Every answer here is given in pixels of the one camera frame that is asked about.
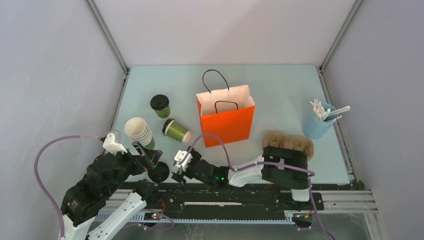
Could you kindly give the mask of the black coffee cup lid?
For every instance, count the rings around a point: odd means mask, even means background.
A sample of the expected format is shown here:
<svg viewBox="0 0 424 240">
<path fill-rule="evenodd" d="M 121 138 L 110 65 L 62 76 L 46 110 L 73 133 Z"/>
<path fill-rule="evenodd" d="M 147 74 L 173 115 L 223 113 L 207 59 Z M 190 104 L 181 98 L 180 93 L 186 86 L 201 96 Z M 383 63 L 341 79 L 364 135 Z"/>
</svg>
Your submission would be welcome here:
<svg viewBox="0 0 424 240">
<path fill-rule="evenodd" d="M 157 94 L 150 100 L 150 107 L 155 111 L 162 111 L 169 106 L 169 98 L 163 94 Z"/>
</svg>

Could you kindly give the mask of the orange paper bag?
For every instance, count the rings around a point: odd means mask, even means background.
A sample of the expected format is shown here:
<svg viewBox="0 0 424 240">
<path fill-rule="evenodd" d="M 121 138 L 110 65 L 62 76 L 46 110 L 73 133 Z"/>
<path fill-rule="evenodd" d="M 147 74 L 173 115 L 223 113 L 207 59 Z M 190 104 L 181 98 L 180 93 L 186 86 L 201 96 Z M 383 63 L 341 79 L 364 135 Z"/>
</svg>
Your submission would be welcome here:
<svg viewBox="0 0 424 240">
<path fill-rule="evenodd" d="M 255 113 L 255 101 L 248 85 L 230 87 L 218 70 L 208 69 L 202 75 L 218 73 L 226 84 L 224 89 L 210 90 L 196 94 L 201 132 L 214 134 L 224 144 L 249 139 Z"/>
</svg>

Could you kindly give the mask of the brown pulp cup carrier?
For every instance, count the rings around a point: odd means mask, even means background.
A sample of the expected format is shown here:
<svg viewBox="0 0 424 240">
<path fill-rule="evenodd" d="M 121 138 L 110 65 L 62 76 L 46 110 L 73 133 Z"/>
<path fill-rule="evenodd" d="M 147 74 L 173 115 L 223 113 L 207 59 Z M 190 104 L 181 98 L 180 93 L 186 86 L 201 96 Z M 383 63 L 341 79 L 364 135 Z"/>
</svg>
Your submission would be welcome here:
<svg viewBox="0 0 424 240">
<path fill-rule="evenodd" d="M 310 161 L 315 153 L 315 147 L 311 139 L 301 135 L 288 136 L 280 131 L 268 131 L 265 133 L 262 148 L 268 146 L 303 152 L 306 154 L 307 161 Z"/>
</svg>

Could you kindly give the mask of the green paper coffee cup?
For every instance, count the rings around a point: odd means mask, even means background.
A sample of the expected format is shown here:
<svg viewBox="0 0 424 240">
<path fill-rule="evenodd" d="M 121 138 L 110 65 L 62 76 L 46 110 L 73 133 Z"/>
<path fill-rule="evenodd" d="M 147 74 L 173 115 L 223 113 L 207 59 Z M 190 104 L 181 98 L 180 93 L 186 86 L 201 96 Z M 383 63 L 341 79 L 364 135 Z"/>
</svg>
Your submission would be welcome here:
<svg viewBox="0 0 424 240">
<path fill-rule="evenodd" d="M 155 110 L 155 113 L 157 114 L 159 118 L 162 118 L 162 119 L 168 118 L 171 114 L 170 106 L 167 106 L 160 110 Z"/>
</svg>

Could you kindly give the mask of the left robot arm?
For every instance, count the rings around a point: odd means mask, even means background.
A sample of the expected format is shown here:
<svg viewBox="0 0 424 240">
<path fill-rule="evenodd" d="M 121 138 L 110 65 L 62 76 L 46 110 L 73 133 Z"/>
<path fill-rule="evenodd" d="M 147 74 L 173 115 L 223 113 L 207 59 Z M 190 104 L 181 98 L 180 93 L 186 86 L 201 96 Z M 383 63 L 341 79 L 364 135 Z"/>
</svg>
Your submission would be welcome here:
<svg viewBox="0 0 424 240">
<path fill-rule="evenodd" d="M 106 154 L 95 158 L 84 177 L 63 198 L 60 211 L 64 221 L 63 240 L 111 240 L 138 212 L 153 208 L 158 202 L 157 189 L 146 179 L 135 183 L 123 203 L 96 229 L 89 230 L 99 211 L 130 175 L 155 169 L 163 154 L 132 144 L 138 151 L 131 154 L 122 144 L 103 143 Z"/>
</svg>

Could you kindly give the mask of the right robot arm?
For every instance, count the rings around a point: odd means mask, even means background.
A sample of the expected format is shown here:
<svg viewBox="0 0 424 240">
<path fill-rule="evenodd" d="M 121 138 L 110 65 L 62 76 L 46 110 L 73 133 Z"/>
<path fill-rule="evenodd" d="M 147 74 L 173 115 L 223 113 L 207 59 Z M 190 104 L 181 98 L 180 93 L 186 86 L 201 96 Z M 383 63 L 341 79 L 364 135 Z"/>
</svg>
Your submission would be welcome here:
<svg viewBox="0 0 424 240">
<path fill-rule="evenodd" d="M 244 165 L 215 166 L 189 147 L 177 152 L 174 166 L 178 170 L 171 178 L 183 185 L 187 179 L 195 179 L 213 188 L 242 188 L 264 180 L 289 189 L 291 204 L 297 209 L 304 209 L 311 202 L 310 177 L 315 173 L 308 170 L 308 156 L 300 150 L 266 146 L 261 156 Z"/>
</svg>

